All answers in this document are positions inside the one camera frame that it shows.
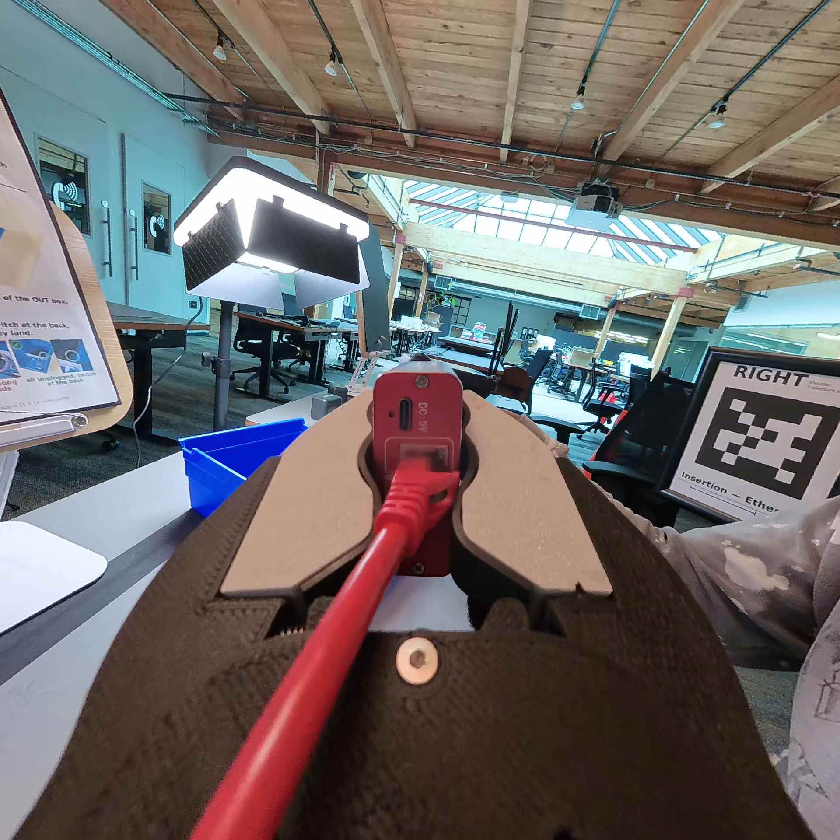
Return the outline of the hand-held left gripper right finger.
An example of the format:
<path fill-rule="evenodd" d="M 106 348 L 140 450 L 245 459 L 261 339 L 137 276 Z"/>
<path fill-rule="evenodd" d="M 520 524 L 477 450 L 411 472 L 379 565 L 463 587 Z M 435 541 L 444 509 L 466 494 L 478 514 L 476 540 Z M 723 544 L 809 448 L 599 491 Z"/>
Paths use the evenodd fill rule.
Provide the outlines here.
<path fill-rule="evenodd" d="M 464 476 L 453 512 L 451 575 L 480 629 L 499 600 L 532 627 L 556 599 L 607 603 L 602 560 L 575 503 L 568 449 L 528 417 L 464 393 Z"/>

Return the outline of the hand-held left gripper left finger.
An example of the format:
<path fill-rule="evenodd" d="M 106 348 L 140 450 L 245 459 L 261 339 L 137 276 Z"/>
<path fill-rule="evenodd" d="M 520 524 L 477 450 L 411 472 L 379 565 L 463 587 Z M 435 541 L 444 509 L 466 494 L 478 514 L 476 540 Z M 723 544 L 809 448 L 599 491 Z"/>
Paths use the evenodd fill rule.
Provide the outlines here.
<path fill-rule="evenodd" d="M 227 599 L 286 599 L 310 590 L 361 554 L 371 539 L 376 491 L 364 452 L 372 394 L 318 420 L 280 457 L 220 585 Z"/>

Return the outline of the blue plastic bin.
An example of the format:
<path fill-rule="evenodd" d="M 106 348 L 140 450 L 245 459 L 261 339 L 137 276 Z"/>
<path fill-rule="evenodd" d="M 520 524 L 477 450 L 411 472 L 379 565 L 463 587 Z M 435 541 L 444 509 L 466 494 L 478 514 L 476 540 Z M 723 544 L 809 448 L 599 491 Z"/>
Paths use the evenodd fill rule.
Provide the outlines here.
<path fill-rule="evenodd" d="M 192 509 L 208 518 L 268 459 L 308 430 L 301 417 L 181 437 Z"/>

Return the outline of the red metal network switch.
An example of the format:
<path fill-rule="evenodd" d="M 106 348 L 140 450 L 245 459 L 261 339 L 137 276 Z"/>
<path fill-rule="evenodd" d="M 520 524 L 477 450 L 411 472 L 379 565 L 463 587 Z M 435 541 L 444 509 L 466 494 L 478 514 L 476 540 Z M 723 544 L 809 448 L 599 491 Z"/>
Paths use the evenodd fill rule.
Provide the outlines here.
<path fill-rule="evenodd" d="M 413 359 L 383 373 L 371 403 L 371 474 L 385 499 L 397 468 L 422 460 L 432 473 L 455 476 L 443 496 L 446 511 L 426 530 L 398 575 L 443 578 L 449 574 L 452 507 L 462 476 L 464 389 L 453 369 L 439 360 Z"/>

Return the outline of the person's right forearm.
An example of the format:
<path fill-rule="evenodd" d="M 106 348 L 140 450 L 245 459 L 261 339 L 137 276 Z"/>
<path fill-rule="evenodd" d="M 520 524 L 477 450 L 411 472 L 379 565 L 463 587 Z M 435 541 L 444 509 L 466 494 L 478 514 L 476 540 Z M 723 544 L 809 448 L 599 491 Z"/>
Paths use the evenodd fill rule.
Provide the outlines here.
<path fill-rule="evenodd" d="M 677 572 L 734 665 L 838 677 L 837 497 L 678 532 L 602 493 Z"/>

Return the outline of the small grey box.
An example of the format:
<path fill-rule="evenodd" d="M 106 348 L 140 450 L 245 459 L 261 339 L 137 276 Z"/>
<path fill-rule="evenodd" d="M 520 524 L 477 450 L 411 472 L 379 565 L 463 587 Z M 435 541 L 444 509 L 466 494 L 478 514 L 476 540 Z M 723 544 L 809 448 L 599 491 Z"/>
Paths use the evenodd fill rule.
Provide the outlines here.
<path fill-rule="evenodd" d="M 349 391 L 343 385 L 329 385 L 324 392 L 311 398 L 309 416 L 316 423 L 347 403 Z"/>

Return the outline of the red black office chair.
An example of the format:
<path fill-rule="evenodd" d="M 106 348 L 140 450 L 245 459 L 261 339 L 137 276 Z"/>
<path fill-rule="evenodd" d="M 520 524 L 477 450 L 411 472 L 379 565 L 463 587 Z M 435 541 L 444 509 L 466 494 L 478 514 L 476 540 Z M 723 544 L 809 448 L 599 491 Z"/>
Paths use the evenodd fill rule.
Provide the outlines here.
<path fill-rule="evenodd" d="M 593 483 L 659 528 L 677 519 L 678 505 L 657 488 L 695 388 L 657 373 L 583 465 Z"/>

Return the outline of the wooden desk black legs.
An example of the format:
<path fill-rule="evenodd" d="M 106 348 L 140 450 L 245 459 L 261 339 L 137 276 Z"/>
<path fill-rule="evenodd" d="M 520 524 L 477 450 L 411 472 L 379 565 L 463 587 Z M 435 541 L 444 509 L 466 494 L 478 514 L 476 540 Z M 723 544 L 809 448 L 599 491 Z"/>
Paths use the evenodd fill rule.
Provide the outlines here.
<path fill-rule="evenodd" d="M 153 350 L 186 350 L 187 337 L 206 333 L 206 324 L 195 324 L 183 318 L 108 302 L 113 326 L 121 349 L 129 354 L 133 384 L 133 431 L 140 440 L 149 440 L 167 447 L 177 446 L 173 438 L 153 430 Z"/>
<path fill-rule="evenodd" d="M 309 373 L 304 377 L 305 382 L 311 385 L 326 385 L 323 375 L 326 364 L 327 344 L 332 340 L 353 340 L 358 337 L 357 328 L 343 322 L 325 322 L 313 320 L 306 316 L 287 318 L 268 313 L 264 318 L 249 315 L 245 315 L 245 317 L 249 320 L 269 325 L 269 328 L 274 330 L 275 339 L 279 338 L 279 334 L 282 333 L 284 340 L 292 343 L 296 347 L 299 352 L 298 358 L 296 360 L 283 360 L 280 363 L 280 372 L 284 375 L 289 375 L 289 377 L 293 376 L 297 380 L 297 383 L 298 378 L 293 374 L 292 370 L 283 368 L 282 363 L 284 361 L 288 362 L 289 365 L 308 364 Z M 257 381 L 258 386 L 256 395 L 274 403 L 285 403 L 287 401 L 285 398 L 270 395 L 271 383 L 277 382 L 268 376 L 270 372 L 270 359 L 264 362 L 262 366 L 261 380 L 254 380 Z M 238 376 L 244 376 L 244 381 L 249 378 L 247 374 Z"/>

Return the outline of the black upright panel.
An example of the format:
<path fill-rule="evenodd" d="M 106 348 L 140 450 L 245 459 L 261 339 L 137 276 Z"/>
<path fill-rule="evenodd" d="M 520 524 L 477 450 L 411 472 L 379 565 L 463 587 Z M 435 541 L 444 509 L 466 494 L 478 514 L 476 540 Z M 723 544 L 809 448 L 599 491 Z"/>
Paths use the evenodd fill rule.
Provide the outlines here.
<path fill-rule="evenodd" d="M 364 358 L 372 354 L 389 354 L 392 350 L 391 320 L 385 275 L 382 241 L 375 226 L 370 226 L 367 238 L 359 243 L 360 291 L 357 293 L 356 319 L 359 327 L 359 347 Z"/>

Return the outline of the large framed marker sign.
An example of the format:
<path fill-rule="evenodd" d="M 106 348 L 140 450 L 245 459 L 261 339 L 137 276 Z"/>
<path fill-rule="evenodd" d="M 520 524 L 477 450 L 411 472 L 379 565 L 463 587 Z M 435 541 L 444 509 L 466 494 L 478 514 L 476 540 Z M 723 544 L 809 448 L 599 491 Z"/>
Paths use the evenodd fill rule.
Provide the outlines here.
<path fill-rule="evenodd" d="M 716 523 L 838 496 L 839 362 L 711 348 L 657 491 Z"/>

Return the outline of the LED panel light on stand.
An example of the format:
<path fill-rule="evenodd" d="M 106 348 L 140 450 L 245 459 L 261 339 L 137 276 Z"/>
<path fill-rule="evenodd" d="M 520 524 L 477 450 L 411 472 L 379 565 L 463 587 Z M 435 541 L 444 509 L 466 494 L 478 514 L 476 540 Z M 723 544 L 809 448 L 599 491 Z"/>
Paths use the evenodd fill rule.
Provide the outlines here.
<path fill-rule="evenodd" d="M 225 429 L 238 304 L 278 308 L 281 279 L 303 307 L 370 286 L 368 217 L 247 156 L 232 156 L 173 223 L 186 291 L 220 303 L 213 429 Z"/>

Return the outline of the white clipboard stand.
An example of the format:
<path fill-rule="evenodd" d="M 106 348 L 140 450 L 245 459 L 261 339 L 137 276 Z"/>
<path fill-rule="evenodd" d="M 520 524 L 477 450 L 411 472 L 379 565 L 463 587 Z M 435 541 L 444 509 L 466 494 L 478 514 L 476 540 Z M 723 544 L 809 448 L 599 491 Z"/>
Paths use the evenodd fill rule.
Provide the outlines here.
<path fill-rule="evenodd" d="M 26 521 L 1 524 L 1 633 L 97 582 L 108 568 L 98 553 Z"/>

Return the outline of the ceiling projector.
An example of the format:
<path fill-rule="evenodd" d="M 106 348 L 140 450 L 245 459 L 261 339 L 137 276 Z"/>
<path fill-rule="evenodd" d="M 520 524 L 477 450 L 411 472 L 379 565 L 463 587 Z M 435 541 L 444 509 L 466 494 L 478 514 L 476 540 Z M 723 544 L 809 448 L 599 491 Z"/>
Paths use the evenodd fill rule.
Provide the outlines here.
<path fill-rule="evenodd" d="M 623 210 L 620 197 L 620 190 L 615 185 L 584 183 L 570 205 L 564 223 L 571 228 L 606 233 Z"/>

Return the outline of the clipboard with instruction sheet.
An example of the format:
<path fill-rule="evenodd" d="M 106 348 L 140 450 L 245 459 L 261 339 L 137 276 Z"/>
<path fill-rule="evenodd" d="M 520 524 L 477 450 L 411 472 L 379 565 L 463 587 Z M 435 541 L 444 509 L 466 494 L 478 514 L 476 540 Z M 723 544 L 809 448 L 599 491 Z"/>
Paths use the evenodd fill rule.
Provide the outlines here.
<path fill-rule="evenodd" d="M 1 111 L 1 451 L 100 432 L 132 380 L 88 243 Z"/>

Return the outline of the pale door phone sign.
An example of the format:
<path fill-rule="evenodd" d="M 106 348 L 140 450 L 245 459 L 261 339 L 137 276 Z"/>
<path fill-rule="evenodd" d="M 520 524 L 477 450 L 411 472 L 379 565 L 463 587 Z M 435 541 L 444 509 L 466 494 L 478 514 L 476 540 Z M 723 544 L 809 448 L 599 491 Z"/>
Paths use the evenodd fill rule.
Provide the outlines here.
<path fill-rule="evenodd" d="M 127 305 L 185 319 L 181 248 L 173 224 L 184 208 L 184 167 L 121 135 L 124 296 Z"/>
<path fill-rule="evenodd" d="M 114 271 L 112 209 L 109 200 L 93 189 L 88 157 L 37 134 L 35 161 L 50 201 L 86 239 L 100 279 L 111 280 Z"/>

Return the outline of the person's grey splattered hoodie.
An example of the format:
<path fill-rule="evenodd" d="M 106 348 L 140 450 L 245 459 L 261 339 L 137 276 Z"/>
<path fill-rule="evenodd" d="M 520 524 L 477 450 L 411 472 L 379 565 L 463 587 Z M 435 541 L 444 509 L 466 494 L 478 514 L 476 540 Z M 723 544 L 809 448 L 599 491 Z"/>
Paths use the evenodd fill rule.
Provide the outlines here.
<path fill-rule="evenodd" d="M 839 665 L 813 646 L 794 692 L 790 742 L 776 770 L 815 838 L 839 838 Z"/>

